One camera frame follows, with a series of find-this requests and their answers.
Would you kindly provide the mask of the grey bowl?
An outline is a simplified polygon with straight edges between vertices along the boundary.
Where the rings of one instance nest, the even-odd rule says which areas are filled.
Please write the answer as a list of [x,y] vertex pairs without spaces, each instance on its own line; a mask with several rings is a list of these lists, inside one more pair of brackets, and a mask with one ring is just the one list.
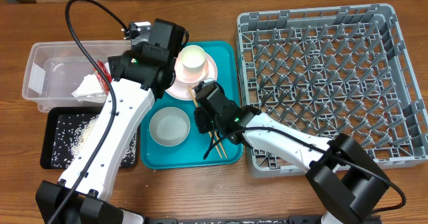
[[189,135],[191,124],[187,114],[176,107],[165,107],[154,113],[149,133],[159,145],[172,147],[181,144]]

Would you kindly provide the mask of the red snack wrapper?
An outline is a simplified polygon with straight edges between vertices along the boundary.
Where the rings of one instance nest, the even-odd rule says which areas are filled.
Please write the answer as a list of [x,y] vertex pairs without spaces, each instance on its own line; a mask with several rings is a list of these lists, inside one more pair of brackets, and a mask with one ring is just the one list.
[[108,71],[108,68],[106,67],[106,65],[103,62],[101,62],[100,60],[97,60],[97,66],[100,68],[101,72],[106,77],[106,80],[102,77],[101,73],[98,72],[97,70],[95,70],[94,73],[98,79],[98,82],[99,82],[102,90],[104,91],[104,93],[106,95],[108,95],[109,87],[108,87],[107,83],[110,83],[112,81],[112,76],[110,75],[110,72]]

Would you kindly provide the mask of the white tissue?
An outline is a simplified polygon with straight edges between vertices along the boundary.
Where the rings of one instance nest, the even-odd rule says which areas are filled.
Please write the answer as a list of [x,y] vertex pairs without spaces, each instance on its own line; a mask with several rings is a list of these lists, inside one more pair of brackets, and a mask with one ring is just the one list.
[[95,74],[88,74],[82,83],[72,92],[73,97],[102,97],[106,96]]

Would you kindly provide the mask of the white cooked rice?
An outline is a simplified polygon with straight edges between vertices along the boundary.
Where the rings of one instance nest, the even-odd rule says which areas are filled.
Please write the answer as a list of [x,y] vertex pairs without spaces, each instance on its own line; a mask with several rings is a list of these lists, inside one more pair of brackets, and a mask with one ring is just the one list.
[[50,165],[66,169],[78,156],[91,133],[97,114],[62,114],[59,116],[53,141]]

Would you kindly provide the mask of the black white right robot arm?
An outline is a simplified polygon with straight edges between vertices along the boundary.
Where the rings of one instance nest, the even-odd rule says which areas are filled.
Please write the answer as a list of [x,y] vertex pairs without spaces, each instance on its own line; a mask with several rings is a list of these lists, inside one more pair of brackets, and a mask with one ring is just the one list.
[[304,172],[326,209],[321,223],[363,223],[392,187],[383,170],[350,136],[311,136],[287,127],[252,106],[235,103],[194,111],[201,134],[218,130],[221,139],[272,153]]

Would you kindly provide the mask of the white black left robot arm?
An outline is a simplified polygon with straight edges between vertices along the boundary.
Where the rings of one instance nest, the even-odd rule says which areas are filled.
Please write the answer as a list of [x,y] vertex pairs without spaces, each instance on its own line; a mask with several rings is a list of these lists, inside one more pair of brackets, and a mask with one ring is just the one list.
[[189,40],[180,25],[156,19],[148,41],[108,58],[109,95],[83,148],[57,183],[35,195],[46,223],[144,223],[144,216],[109,203],[136,129],[175,80],[175,62]]

